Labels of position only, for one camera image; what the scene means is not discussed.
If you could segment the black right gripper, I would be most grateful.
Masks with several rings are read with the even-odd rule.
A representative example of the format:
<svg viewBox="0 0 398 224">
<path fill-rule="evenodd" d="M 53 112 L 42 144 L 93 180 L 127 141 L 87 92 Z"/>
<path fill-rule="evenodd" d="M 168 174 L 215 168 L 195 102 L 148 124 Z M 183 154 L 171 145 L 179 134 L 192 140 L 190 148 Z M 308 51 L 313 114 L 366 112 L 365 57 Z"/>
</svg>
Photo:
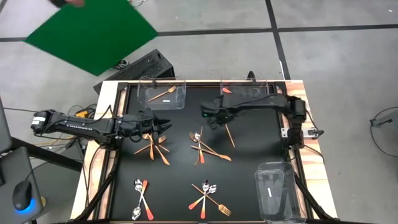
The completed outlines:
<svg viewBox="0 0 398 224">
<path fill-rule="evenodd" d="M 203 118 L 215 118 L 216 120 L 209 120 L 208 125 L 212 130 L 223 126 L 231 121 L 232 114 L 224 108 L 224 95 L 217 96 L 213 101 L 203 102 L 200 105 L 201 116 Z"/>
</svg>

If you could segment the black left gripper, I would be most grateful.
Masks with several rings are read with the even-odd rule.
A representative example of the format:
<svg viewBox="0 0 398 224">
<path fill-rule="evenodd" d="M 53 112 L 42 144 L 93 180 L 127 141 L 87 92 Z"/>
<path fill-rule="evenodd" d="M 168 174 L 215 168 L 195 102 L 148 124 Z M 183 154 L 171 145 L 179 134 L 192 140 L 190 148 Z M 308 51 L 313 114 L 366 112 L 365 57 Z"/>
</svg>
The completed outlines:
<svg viewBox="0 0 398 224">
<path fill-rule="evenodd" d="M 154 134 L 158 137 L 159 133 L 164 133 L 172 127 L 169 119 L 157 118 L 151 110 L 138 111 L 137 117 L 139 120 L 137 124 L 139 139 L 142 139 L 144 134 Z"/>
</svg>

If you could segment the clear plastic bin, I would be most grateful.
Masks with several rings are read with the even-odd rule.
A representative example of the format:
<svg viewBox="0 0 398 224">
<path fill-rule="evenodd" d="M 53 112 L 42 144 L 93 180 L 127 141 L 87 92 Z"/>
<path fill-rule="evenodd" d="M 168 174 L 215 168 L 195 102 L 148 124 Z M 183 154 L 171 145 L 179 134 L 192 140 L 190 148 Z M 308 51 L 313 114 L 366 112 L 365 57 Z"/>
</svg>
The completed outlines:
<svg viewBox="0 0 398 224">
<path fill-rule="evenodd" d="M 220 89 L 228 88 L 232 93 L 223 93 L 224 105 L 235 105 L 244 101 L 255 100 L 270 94 L 270 86 L 267 82 L 258 82 L 255 78 L 246 80 L 222 80 Z"/>
<path fill-rule="evenodd" d="M 304 224 L 289 162 L 265 162 L 254 173 L 261 218 L 270 224 Z"/>
<path fill-rule="evenodd" d="M 160 98 L 147 102 L 149 99 L 167 91 L 172 86 L 177 89 Z M 137 86 L 137 100 L 145 108 L 155 110 L 180 110 L 185 106 L 186 81 L 169 78 L 147 78 L 139 80 Z"/>
</svg>

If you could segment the gold chopstick rod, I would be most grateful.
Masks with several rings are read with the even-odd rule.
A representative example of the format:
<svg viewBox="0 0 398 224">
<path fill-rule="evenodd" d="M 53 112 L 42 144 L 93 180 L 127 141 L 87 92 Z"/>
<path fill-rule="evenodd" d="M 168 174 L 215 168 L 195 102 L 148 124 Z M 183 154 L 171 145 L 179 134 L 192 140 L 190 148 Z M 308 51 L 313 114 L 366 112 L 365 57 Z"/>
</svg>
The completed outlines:
<svg viewBox="0 0 398 224">
<path fill-rule="evenodd" d="M 194 184 L 192 184 L 192 186 L 197 190 L 197 191 L 199 191 L 200 193 L 202 193 L 202 191 L 196 186 L 196 185 L 194 185 Z M 218 202 L 216 202 L 214 199 L 212 199 L 210 196 L 206 196 L 206 198 L 208 198 L 208 199 L 210 199 L 215 205 L 217 205 L 217 207 L 218 207 L 218 210 L 221 212 L 221 213 L 223 213 L 224 215 L 226 215 L 226 216 L 230 216 L 231 214 L 232 214 L 232 211 L 227 207 L 227 206 L 225 206 L 225 205 L 223 205 L 223 204 L 220 204 L 220 203 L 218 203 Z"/>
</svg>

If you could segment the green board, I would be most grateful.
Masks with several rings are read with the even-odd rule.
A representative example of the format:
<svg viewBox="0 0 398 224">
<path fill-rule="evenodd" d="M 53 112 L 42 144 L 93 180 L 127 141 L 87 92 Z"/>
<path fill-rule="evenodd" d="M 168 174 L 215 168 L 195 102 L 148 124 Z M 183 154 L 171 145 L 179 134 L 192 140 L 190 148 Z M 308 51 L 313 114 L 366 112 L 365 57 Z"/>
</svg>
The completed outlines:
<svg viewBox="0 0 398 224">
<path fill-rule="evenodd" d="M 65 5 L 25 43 L 98 76 L 158 36 L 128 0 Z"/>
</svg>

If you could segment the operator desk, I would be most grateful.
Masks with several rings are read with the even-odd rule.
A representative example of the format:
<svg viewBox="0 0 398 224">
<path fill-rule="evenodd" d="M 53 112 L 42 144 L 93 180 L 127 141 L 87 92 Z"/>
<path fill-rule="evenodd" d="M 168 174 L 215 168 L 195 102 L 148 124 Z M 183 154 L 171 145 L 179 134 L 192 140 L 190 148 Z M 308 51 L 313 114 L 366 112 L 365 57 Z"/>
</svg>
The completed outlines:
<svg viewBox="0 0 398 224">
<path fill-rule="evenodd" d="M 0 174 L 4 180 L 4 184 L 0 184 L 0 224 L 25 224 L 35 220 L 44 206 L 27 149 L 22 147 L 0 158 Z M 12 204 L 12 193 L 24 180 L 32 184 L 32 201 L 29 208 L 19 212 Z"/>
</svg>

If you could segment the black computer mouse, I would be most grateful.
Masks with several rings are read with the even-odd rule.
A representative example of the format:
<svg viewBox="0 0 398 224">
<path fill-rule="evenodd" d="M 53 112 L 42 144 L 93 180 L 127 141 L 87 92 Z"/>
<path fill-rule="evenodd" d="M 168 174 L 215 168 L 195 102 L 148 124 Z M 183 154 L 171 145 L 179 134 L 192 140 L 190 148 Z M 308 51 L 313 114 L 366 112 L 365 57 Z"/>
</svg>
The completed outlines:
<svg viewBox="0 0 398 224">
<path fill-rule="evenodd" d="M 29 208 L 32 201 L 32 184 L 28 180 L 19 182 L 12 193 L 12 204 L 21 212 Z"/>
</svg>

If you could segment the grey floor stand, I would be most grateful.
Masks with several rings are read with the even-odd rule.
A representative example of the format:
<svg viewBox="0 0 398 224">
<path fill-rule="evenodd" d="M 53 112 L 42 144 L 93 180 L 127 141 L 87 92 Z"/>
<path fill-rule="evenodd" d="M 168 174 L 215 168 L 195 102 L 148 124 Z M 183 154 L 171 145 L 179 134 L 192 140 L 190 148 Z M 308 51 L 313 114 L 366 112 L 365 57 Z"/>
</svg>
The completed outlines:
<svg viewBox="0 0 398 224">
<path fill-rule="evenodd" d="M 384 115 L 382 117 L 379 117 L 379 115 L 381 115 L 382 113 L 389 111 L 389 110 L 392 110 L 392 112 L 387 115 Z M 370 122 L 369 132 L 371 135 L 371 140 L 374 143 L 374 145 L 376 146 L 376 148 L 383 154 L 385 154 L 389 157 L 398 159 L 398 156 L 390 154 L 390 153 L 384 151 L 383 149 L 381 149 L 379 144 L 376 142 L 376 139 L 373 134 L 373 128 L 380 128 L 383 124 L 387 124 L 387 123 L 395 123 L 395 125 L 398 129 L 398 106 L 392 106 L 392 107 L 381 110 L 373 117 L 373 119 L 370 119 L 369 122 Z"/>
</svg>

